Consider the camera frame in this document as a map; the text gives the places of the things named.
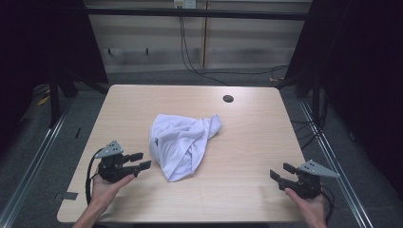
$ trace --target tabletop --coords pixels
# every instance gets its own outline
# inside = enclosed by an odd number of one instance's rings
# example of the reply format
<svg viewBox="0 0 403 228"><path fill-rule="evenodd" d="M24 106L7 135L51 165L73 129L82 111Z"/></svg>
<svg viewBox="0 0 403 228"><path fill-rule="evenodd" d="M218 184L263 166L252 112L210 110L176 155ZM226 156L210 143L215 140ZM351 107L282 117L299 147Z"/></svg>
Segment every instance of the tabletop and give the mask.
<svg viewBox="0 0 403 228"><path fill-rule="evenodd" d="M223 97L229 95L228 103ZM116 140L124 154L149 154L149 129L158 114L195 119L218 114L221 130L207 143L192 176L168 182L154 161L124 187L100 217L118 222L284 222L301 220L294 203L269 177L293 181L282 164L304 163L279 92L269 87L114 85L92 129L57 218L74 222L86 208L86 170L93 154ZM95 160L92 174L95 172Z"/></svg>

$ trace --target round hole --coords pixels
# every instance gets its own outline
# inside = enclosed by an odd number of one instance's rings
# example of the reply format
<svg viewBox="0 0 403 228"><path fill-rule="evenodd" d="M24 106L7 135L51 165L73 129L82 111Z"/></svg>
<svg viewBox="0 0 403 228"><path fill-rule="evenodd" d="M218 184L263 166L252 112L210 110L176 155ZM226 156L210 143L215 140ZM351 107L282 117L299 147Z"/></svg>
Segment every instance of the round hole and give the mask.
<svg viewBox="0 0 403 228"><path fill-rule="evenodd" d="M231 96L231 95L225 95L225 96L222 97L222 99L223 99L225 102L227 102L227 103L232 103L232 102L234 102L234 97Z"/></svg>

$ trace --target table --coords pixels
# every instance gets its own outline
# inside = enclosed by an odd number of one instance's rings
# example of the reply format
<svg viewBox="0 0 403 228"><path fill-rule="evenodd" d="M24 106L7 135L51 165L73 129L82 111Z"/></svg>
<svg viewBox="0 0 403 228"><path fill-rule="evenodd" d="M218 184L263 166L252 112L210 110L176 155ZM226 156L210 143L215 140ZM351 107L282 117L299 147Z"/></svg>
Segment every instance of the table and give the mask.
<svg viewBox="0 0 403 228"><path fill-rule="evenodd" d="M223 100L231 95L232 103ZM119 222L269 222L301 216L269 170L284 162L304 163L296 135L278 90L268 87L194 85L114 85L88 139L57 218L74 222L86 208L86 170L92 155L112 140L124 154L144 152L150 160L148 133L158 114L195 119L218 114L221 131L206 147L196 173L167 182L154 161L123 188L101 221ZM95 161L92 174L95 172Z"/></svg>

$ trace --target white cloth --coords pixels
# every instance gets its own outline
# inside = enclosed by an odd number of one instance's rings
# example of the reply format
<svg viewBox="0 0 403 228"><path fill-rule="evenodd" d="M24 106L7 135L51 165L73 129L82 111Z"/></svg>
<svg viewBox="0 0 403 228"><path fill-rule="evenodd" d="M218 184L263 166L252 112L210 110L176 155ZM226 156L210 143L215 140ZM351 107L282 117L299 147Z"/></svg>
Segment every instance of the white cloth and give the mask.
<svg viewBox="0 0 403 228"><path fill-rule="evenodd" d="M193 174L205 152L207 141L221 129L218 115L200 120L160 114L150 129L149 148L168 181Z"/></svg>

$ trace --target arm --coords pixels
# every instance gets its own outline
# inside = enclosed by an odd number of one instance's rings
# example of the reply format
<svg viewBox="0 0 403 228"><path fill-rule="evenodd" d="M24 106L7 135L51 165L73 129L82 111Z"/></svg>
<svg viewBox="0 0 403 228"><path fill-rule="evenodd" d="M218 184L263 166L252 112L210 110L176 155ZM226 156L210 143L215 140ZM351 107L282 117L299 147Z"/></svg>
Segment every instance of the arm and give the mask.
<svg viewBox="0 0 403 228"><path fill-rule="evenodd" d="M320 194L314 199L302 199L290 188L284 189L288 197L297 205L310 228L326 228L325 198Z"/></svg>
<svg viewBox="0 0 403 228"><path fill-rule="evenodd" d="M115 199L119 190L133 179L134 175L127 175L115 183L110 183L96 175L93 178L91 202L73 227L92 227L98 217L106 211L107 206Z"/></svg>

